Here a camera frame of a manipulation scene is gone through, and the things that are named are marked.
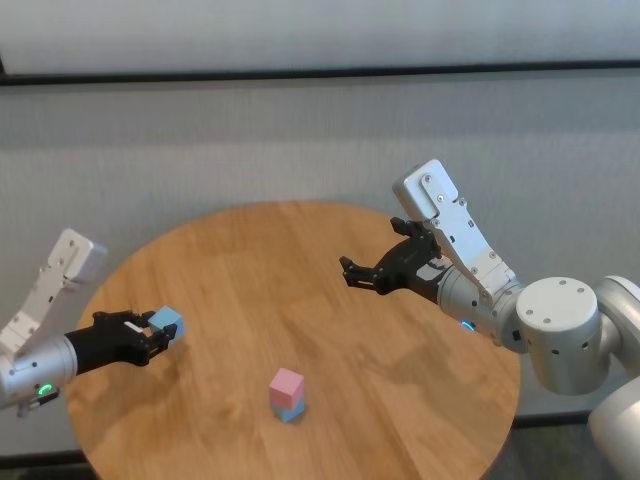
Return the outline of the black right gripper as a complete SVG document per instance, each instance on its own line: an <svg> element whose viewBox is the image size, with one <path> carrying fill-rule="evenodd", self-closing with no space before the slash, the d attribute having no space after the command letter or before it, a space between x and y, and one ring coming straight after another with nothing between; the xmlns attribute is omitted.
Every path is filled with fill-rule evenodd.
<svg viewBox="0 0 640 480"><path fill-rule="evenodd" d="M392 217L390 224L405 240L389 250L376 269L360 266L346 256L339 258L347 286L380 295L406 289L436 303L440 282L451 262L441 254L434 238L424 234L420 222Z"/></svg>

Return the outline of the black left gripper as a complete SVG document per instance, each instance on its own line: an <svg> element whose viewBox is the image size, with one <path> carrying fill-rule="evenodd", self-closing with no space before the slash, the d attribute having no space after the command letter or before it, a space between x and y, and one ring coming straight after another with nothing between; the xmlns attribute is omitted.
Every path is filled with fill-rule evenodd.
<svg viewBox="0 0 640 480"><path fill-rule="evenodd" d="M93 314L91 326L66 333L76 356L76 375L117 362L148 365L168 349L178 329L173 323L146 336L144 329L154 314L155 311L98 311Z"/></svg>

